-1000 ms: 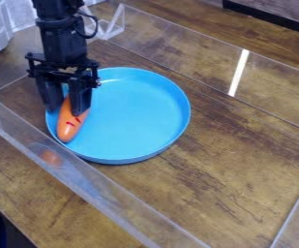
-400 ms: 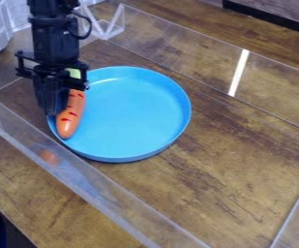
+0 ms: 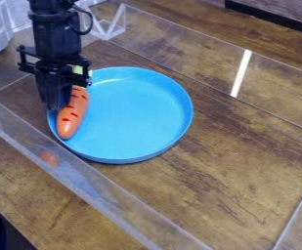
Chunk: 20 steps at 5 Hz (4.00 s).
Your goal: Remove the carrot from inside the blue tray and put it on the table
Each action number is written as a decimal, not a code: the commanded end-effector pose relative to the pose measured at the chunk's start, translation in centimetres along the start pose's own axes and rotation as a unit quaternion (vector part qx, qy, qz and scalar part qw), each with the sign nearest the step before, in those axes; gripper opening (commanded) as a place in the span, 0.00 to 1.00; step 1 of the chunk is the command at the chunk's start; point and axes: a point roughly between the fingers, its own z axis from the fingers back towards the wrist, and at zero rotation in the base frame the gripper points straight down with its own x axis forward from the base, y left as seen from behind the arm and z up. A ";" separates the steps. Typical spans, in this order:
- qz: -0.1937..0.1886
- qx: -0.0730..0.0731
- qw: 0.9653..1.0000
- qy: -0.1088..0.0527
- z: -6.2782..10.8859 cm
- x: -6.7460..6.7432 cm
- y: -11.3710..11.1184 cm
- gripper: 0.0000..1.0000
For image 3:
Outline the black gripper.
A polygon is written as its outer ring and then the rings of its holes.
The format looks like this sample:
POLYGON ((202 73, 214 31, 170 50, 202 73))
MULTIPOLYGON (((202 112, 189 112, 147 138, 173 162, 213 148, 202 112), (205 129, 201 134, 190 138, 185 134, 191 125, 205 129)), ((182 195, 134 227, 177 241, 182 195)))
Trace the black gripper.
POLYGON ((73 85, 87 87, 91 81, 91 63, 81 55, 83 33, 67 23, 35 23, 33 35, 34 46, 17 48, 19 70, 35 75, 46 108, 61 109, 70 103, 73 85))

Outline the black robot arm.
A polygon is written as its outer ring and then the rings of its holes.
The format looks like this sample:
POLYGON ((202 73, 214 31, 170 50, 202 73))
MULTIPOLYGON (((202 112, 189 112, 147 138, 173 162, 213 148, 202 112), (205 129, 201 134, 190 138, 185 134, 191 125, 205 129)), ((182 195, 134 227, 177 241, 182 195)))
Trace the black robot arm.
POLYGON ((19 70, 35 76, 46 108, 59 110, 70 103, 73 86, 89 87, 91 83, 91 62, 81 52, 93 15, 77 5, 79 0, 29 1, 34 46, 18 47, 19 70))

